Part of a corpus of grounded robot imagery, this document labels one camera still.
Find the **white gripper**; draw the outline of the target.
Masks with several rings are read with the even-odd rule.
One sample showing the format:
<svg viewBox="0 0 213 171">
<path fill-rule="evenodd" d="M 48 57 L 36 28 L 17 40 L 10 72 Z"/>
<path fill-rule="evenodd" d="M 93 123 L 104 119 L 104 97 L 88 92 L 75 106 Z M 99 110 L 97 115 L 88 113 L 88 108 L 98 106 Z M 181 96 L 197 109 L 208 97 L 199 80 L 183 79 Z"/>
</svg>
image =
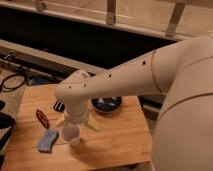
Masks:
<svg viewBox="0 0 213 171">
<path fill-rule="evenodd" d="M 87 101 L 79 104 L 66 104 L 64 115 L 61 115 L 59 117 L 55 125 L 56 127 L 60 127 L 65 123 L 65 120 L 67 122 L 70 122 L 71 124 L 83 124 L 88 119 L 88 113 L 89 110 Z M 86 122 L 86 126 L 90 129 L 93 129 L 94 131 L 99 130 L 98 122 L 93 117 L 90 117 L 88 119 L 88 121 Z"/>
</svg>

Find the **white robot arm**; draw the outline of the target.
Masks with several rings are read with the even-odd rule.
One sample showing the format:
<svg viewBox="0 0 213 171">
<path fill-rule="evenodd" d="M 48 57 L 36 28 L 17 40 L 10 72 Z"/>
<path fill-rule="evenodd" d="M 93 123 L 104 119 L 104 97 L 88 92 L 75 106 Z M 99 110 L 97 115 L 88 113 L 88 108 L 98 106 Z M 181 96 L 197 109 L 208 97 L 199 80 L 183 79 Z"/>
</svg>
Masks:
<svg viewBox="0 0 213 171">
<path fill-rule="evenodd" d="M 56 88 L 66 119 L 85 120 L 92 98 L 165 96 L 153 133 L 152 171 L 213 171 L 213 35 L 153 50 L 93 77 L 75 72 Z"/>
</svg>

